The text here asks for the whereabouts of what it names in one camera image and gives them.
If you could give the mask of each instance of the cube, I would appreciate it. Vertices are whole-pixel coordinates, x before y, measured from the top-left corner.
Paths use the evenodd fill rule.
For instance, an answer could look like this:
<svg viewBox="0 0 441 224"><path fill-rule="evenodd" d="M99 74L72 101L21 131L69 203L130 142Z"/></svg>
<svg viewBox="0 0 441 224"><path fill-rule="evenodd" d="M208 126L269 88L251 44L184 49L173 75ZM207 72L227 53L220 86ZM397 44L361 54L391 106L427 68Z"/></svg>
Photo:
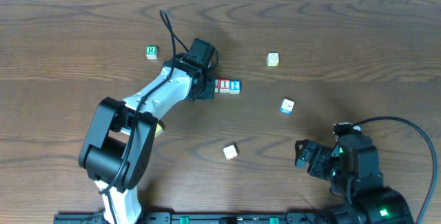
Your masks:
<svg viewBox="0 0 441 224"><path fill-rule="evenodd" d="M234 145L230 145L224 148L223 153L225 154L225 158L227 158L227 160L234 159L237 157L237 151Z"/></svg>
<svg viewBox="0 0 441 224"><path fill-rule="evenodd" d="M214 81L214 91L219 92L219 79Z"/></svg>
<svg viewBox="0 0 441 224"><path fill-rule="evenodd" d="M294 107L293 101L288 99L283 99L282 107L280 107L280 111L285 114L291 114L293 107Z"/></svg>
<svg viewBox="0 0 441 224"><path fill-rule="evenodd" d="M229 93L230 94L239 94L240 92L240 81L239 80L231 80L229 82Z"/></svg>
<svg viewBox="0 0 441 224"><path fill-rule="evenodd" d="M278 65L278 53L269 53L267 57L268 66Z"/></svg>
<svg viewBox="0 0 441 224"><path fill-rule="evenodd" d="M228 93L229 92L229 79L220 79L219 81L219 92Z"/></svg>
<svg viewBox="0 0 441 224"><path fill-rule="evenodd" d="M158 59L158 48L154 45L147 46L145 56L147 56L147 59Z"/></svg>

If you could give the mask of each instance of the green block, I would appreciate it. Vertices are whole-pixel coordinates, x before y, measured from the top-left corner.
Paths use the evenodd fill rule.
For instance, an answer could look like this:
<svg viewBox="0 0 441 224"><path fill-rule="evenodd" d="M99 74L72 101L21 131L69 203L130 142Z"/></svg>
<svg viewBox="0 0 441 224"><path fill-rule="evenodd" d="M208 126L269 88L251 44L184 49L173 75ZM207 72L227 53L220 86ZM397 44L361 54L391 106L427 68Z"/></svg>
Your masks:
<svg viewBox="0 0 441 224"><path fill-rule="evenodd" d="M147 46L145 56L147 56L147 59L158 59L158 48L154 45Z"/></svg>
<svg viewBox="0 0 441 224"><path fill-rule="evenodd" d="M278 218L276 217L271 217L269 219L269 224L278 224Z"/></svg>
<svg viewBox="0 0 441 224"><path fill-rule="evenodd" d="M190 218L188 217L180 217L179 218L179 224L189 224Z"/></svg>

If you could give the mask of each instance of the wooden table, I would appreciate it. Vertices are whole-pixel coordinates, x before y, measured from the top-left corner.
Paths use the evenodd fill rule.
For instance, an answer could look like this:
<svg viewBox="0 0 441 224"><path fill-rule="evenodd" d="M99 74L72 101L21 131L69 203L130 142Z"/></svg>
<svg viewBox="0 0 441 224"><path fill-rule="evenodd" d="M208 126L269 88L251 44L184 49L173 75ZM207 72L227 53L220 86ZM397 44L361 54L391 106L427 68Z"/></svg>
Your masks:
<svg viewBox="0 0 441 224"><path fill-rule="evenodd" d="M0 0L0 223L103 209L77 157L99 101L132 95L171 57L160 8L188 46L194 37L214 44L216 75L243 89L164 116L139 184L144 206L284 212L340 203L329 182L294 167L294 143L333 146L341 121L401 116L441 154L441 0ZM145 58L149 44L158 61ZM280 54L277 68L267 67L269 52ZM284 97L296 101L290 115L279 112ZM385 184L416 218L431 178L424 140L401 123L363 128ZM233 142L240 155L226 161ZM438 191L425 223L440 212Z"/></svg>

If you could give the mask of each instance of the blue and white block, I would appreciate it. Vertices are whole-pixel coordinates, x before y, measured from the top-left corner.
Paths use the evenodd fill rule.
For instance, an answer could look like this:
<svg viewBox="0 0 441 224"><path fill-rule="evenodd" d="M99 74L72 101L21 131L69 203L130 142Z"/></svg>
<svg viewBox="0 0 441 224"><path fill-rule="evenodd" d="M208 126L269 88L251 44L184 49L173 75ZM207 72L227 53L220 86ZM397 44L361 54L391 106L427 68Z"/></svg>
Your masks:
<svg viewBox="0 0 441 224"><path fill-rule="evenodd" d="M229 93L230 94L239 94L240 93L240 81L239 80L231 80L229 82Z"/></svg>
<svg viewBox="0 0 441 224"><path fill-rule="evenodd" d="M285 114L291 114L292 108L294 108L294 102L288 99L283 99L280 111Z"/></svg>

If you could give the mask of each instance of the green light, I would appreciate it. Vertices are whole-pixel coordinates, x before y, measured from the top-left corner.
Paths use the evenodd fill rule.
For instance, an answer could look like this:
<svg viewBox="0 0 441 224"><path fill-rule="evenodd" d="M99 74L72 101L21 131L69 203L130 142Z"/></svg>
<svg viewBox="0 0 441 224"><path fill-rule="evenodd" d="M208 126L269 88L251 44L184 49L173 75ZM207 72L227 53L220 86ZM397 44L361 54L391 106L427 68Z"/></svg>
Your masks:
<svg viewBox="0 0 441 224"><path fill-rule="evenodd" d="M380 210L380 214L381 214L381 216L388 216L389 215L389 213L387 212L386 209Z"/></svg>

